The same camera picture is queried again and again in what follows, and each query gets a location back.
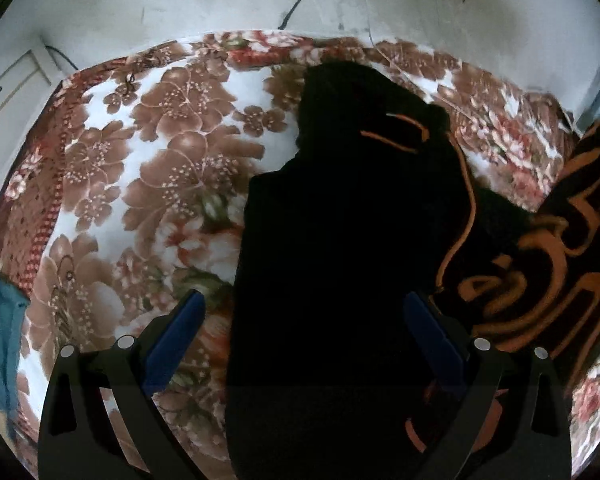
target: white wall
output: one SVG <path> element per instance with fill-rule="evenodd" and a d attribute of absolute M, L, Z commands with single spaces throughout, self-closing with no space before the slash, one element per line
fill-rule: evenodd
<path fill-rule="evenodd" d="M 81 68 L 164 40 L 275 28 L 294 0 L 15 0 L 0 22 L 0 72 L 31 34 Z M 600 84 L 596 0 L 369 0 L 375 36 L 445 49 L 579 112 Z M 305 0 L 288 28 L 364 34 L 364 0 Z"/>

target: black and orange blanket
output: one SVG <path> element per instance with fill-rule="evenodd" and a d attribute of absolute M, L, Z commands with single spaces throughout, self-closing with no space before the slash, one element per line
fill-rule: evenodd
<path fill-rule="evenodd" d="M 402 320 L 412 290 L 500 349 L 546 348 L 568 398 L 600 341 L 600 124 L 535 214 L 477 185 L 442 108 L 367 67 L 309 69 L 299 127 L 245 209 L 238 478 L 410 478 L 449 416 L 408 424 L 435 397 Z"/>

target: black garment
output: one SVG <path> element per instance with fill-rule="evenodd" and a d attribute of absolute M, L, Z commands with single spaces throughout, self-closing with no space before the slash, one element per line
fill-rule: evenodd
<path fill-rule="evenodd" d="M 402 300 L 434 291 L 466 224 L 461 165 L 446 112 L 375 70 L 325 64 L 305 81 L 299 153 L 250 183 L 230 457 L 240 480 L 410 478 L 420 454 L 404 423 L 431 374 Z M 490 204 L 520 215 L 506 200 Z M 494 253 L 492 230 L 519 234 L 514 223 L 478 223 L 476 251 Z"/>

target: floral bedsheet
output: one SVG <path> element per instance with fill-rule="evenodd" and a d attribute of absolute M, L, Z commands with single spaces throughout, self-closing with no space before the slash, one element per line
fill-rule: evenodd
<path fill-rule="evenodd" d="M 108 348 L 197 288 L 205 322 L 154 401 L 210 479 L 234 477 L 223 385 L 248 181 L 294 156 L 303 72 L 330 60 L 373 66 L 445 107 L 478 182 L 529 210 L 577 140 L 550 95 L 395 39 L 207 34 L 76 73 L 48 102 L 0 198 L 0 272 L 31 299 L 17 445 L 33 473 L 59 348 Z M 125 455 L 143 467 L 102 394 Z"/>

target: round silver pin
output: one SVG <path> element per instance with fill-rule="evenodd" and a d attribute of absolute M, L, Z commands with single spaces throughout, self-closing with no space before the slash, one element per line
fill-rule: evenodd
<path fill-rule="evenodd" d="M 547 359 L 549 357 L 549 352 L 547 352 L 544 348 L 542 348 L 541 346 L 537 347 L 534 350 L 534 354 L 536 354 L 536 357 L 538 359 Z"/>
<path fill-rule="evenodd" d="M 64 345 L 60 350 L 60 357 L 70 357 L 74 354 L 73 345 Z"/>
<path fill-rule="evenodd" d="M 123 335 L 120 339 L 118 339 L 118 347 L 123 350 L 127 348 L 131 348 L 136 342 L 136 338 L 132 335 Z"/>
<path fill-rule="evenodd" d="M 489 343 L 485 338 L 479 337 L 478 339 L 476 339 L 474 341 L 474 346 L 478 350 L 482 350 L 483 352 L 486 352 L 489 348 L 491 348 L 491 343 Z"/>

